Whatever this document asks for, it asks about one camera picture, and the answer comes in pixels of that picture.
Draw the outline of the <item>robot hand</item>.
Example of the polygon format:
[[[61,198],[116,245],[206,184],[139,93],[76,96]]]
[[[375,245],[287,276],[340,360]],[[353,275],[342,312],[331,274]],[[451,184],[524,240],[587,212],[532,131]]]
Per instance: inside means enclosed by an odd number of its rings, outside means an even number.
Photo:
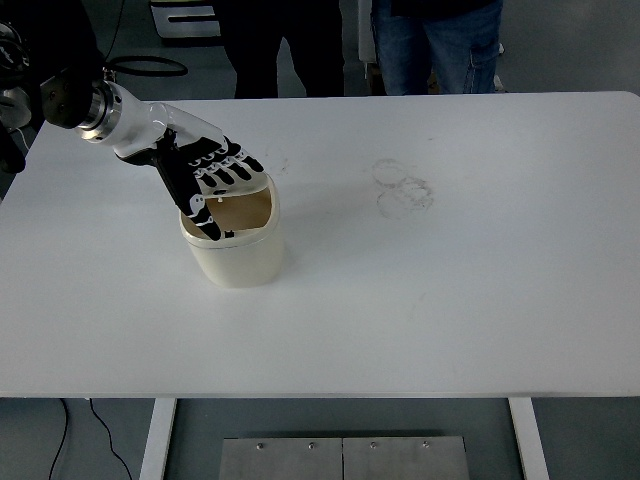
[[[158,171],[182,214],[213,241],[232,238],[206,204],[209,198],[238,197],[267,187],[258,160],[218,127],[166,103],[145,103],[111,84],[123,100],[120,119],[103,143],[121,160]]]

